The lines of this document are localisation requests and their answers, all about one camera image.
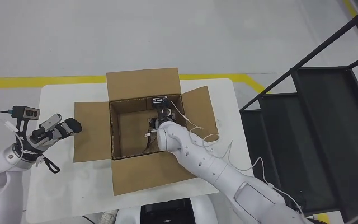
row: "floor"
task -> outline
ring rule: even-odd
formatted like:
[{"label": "floor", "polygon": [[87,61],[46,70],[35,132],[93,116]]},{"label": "floor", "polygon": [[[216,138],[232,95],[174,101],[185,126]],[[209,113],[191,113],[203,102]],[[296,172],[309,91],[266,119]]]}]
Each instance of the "floor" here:
[{"label": "floor", "polygon": [[[342,2],[5,0],[0,7],[0,82],[3,77],[99,76],[178,67],[181,74],[246,73],[268,86],[351,18]],[[350,64],[358,58],[357,43],[357,30],[349,31],[307,65]],[[234,85],[239,107],[257,95],[247,83]],[[273,90],[294,91],[289,78]],[[1,110],[36,108],[40,88],[0,88],[0,95]],[[13,142],[4,127],[0,136],[4,146]],[[27,171],[25,196],[29,179]],[[222,195],[211,198],[220,223],[239,223]],[[27,223],[25,213],[22,223]],[[100,215],[89,217],[98,220]],[[339,223],[336,213],[330,218]],[[89,222],[75,217],[46,224],[55,223]]]}]

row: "white table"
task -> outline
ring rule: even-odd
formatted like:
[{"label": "white table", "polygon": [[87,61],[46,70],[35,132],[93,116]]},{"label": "white table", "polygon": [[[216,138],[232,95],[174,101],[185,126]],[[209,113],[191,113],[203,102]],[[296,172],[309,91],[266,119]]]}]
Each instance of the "white table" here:
[{"label": "white table", "polygon": [[[251,166],[234,87],[229,79],[184,80],[182,92],[208,86],[220,134],[214,150],[223,155],[233,140],[230,160],[238,168]],[[41,90],[38,124],[60,113],[74,116],[75,101],[107,101],[105,83],[48,85]],[[31,169],[26,219],[39,223],[58,218],[165,202],[218,192],[206,181],[194,178],[174,184],[113,196],[110,160],[73,163],[73,138],[59,141],[45,152],[61,168],[51,173],[45,164]]]}]

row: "cardboard box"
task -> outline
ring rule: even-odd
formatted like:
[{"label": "cardboard box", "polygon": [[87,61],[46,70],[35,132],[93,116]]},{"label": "cardboard box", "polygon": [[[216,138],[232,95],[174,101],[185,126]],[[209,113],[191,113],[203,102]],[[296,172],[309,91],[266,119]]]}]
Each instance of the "cardboard box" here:
[{"label": "cardboard box", "polygon": [[[168,96],[181,113],[203,127],[200,137],[217,133],[208,87],[181,93],[177,68],[107,73],[109,102],[75,102],[74,117],[83,131],[74,137],[74,162],[111,159],[114,195],[194,178],[156,141],[145,150],[148,119],[157,117],[151,99]],[[179,115],[176,122],[194,126]]]}]

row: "black staircase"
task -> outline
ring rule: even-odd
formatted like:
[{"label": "black staircase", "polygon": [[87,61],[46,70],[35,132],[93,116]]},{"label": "black staircase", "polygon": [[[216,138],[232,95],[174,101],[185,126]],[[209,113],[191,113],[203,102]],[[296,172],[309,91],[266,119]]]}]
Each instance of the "black staircase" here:
[{"label": "black staircase", "polygon": [[[358,16],[240,109],[251,161],[263,158],[267,181],[305,214],[340,210],[345,221],[358,216],[358,82],[352,71],[358,61],[302,66],[356,25]],[[297,93],[269,94],[290,75]],[[256,100],[260,109],[246,110]],[[259,165],[253,171],[262,179]]]}]

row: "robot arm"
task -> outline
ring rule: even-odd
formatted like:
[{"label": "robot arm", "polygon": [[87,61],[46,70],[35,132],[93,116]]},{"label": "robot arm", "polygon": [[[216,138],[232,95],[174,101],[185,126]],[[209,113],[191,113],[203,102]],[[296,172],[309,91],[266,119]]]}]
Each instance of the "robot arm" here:
[{"label": "robot arm", "polygon": [[6,123],[6,126],[16,132],[18,138],[16,143],[0,150],[0,223],[20,223],[23,207],[22,172],[30,169],[41,158],[45,159],[53,173],[58,173],[59,168],[43,153],[57,141],[81,132],[82,127],[73,118],[61,122],[61,115],[55,114],[40,124],[39,129],[26,136],[27,122],[38,120],[40,110],[14,106],[8,113],[17,119],[17,125],[14,127]]},{"label": "robot arm", "polygon": [[216,187],[231,202],[235,213],[246,223],[311,223],[285,205],[272,186],[243,175],[224,160],[201,147],[202,139],[171,121],[157,130],[158,147],[176,156],[190,173]]}]

